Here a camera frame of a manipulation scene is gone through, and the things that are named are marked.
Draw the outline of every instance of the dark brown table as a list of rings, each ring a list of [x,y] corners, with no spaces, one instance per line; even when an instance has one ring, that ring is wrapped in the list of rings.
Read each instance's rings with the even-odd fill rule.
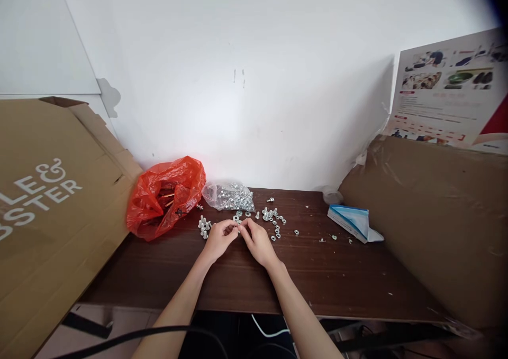
[[[384,243],[362,244],[327,217],[328,205],[320,192],[251,190],[257,210],[277,207],[287,220],[285,226],[279,223],[282,238],[273,246],[316,315],[446,322],[443,315],[448,314],[441,304]],[[275,198],[274,203],[266,202],[270,197]],[[234,211],[217,211],[204,201],[202,205],[204,211],[194,209],[173,230],[150,243],[129,235],[79,302],[164,308],[205,245],[198,229],[200,215],[213,223],[235,215]],[[274,234],[272,223],[261,218],[257,222]],[[197,308],[281,312],[266,271],[251,256],[241,236],[210,269]]]

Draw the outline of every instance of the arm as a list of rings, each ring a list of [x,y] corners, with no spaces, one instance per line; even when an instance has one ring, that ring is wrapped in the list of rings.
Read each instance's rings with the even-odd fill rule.
[[[224,220],[212,226],[203,251],[153,327],[189,325],[191,323],[203,280],[212,264],[224,254],[229,244],[238,236],[237,227],[238,224],[232,220]],[[132,358],[176,359],[184,338],[185,332],[148,336],[141,341]]]
[[[342,358],[318,319],[291,280],[286,266],[279,260],[266,230],[252,219],[245,219],[239,227],[252,256],[265,267],[274,284],[282,312],[302,359]]]

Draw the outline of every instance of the white cable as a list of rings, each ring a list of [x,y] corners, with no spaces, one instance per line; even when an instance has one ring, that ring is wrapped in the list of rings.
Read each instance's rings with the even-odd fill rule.
[[[254,314],[251,314],[252,315],[252,319],[254,320],[254,323],[256,324],[256,326],[258,327],[259,331],[266,337],[266,338],[273,338],[277,335],[280,335],[280,334],[283,334],[283,333],[290,333],[289,329],[284,329],[284,330],[281,330],[279,332],[276,332],[274,334],[266,334],[263,330],[261,330],[261,327],[258,325],[258,322],[256,321],[256,319],[254,318]]]

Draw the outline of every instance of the wall stain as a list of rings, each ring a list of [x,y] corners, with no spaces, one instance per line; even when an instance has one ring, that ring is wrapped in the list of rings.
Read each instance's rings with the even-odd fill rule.
[[[101,100],[106,108],[108,117],[117,118],[118,113],[115,111],[115,106],[120,102],[122,95],[120,95],[118,89],[113,88],[104,78],[97,79],[97,84],[101,90]]]

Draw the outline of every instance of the poster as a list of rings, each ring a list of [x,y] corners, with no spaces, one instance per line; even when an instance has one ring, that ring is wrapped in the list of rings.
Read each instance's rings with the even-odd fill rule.
[[[383,134],[508,154],[507,71],[501,29],[402,51]]]

